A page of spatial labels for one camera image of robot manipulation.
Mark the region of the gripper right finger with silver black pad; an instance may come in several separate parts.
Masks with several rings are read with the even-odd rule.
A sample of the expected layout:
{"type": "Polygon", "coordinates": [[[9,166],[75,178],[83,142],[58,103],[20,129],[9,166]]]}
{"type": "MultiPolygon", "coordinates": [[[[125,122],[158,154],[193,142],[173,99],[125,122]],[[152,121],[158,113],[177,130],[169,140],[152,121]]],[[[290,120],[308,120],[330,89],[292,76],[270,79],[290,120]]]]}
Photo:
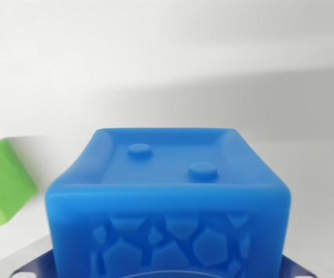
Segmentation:
{"type": "Polygon", "coordinates": [[[281,278],[315,278],[314,273],[302,267],[287,256],[282,256],[281,278]]]}

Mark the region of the gripper left finger with silver black pad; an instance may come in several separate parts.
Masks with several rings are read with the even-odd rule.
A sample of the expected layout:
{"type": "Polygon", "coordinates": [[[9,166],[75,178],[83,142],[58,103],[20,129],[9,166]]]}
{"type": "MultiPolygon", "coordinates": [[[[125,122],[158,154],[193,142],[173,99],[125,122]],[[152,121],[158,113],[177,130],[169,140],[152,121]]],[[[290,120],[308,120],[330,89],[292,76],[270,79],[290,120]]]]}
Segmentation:
{"type": "Polygon", "coordinates": [[[50,235],[31,243],[12,255],[9,277],[54,277],[55,262],[50,235]]]}

